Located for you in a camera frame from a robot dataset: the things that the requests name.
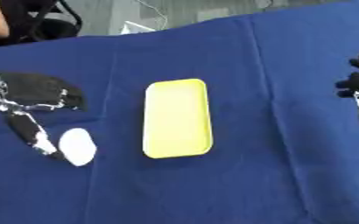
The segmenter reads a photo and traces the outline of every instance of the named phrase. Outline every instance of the black chair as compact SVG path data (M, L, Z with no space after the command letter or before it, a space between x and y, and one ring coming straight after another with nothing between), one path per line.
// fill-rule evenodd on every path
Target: black chair
M55 18L46 18L49 13L64 13L57 4L61 4L67 13L74 18L74 24ZM33 19L31 29L22 42L36 42L50 39L63 39L76 37L82 28L81 17L65 2L65 0L25 1L29 12L37 12Z
M81 17L65 0L0 0L0 7L11 28L8 38L0 38L0 46L76 37L83 24ZM74 18L74 23L47 18L49 13L68 13Z

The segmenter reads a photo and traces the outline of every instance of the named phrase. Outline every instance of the cable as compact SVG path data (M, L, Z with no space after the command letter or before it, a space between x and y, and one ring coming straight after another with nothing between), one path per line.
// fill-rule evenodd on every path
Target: cable
M155 10L155 11L158 13L158 15L159 15L160 17L162 17L163 20L164 20L163 24L160 26L159 29L160 29L160 30L164 30L164 29L166 28L169 19L168 19L167 16L165 16L162 12L160 12L160 10L159 10L157 7L154 7L154 6L152 6L152 5L150 5L150 4L146 3L146 2L144 2L144 1L142 1L142 0L134 0L134 1L139 2L140 4L142 4L143 6L145 6L145 7L147 7L147 8L150 8L150 9Z

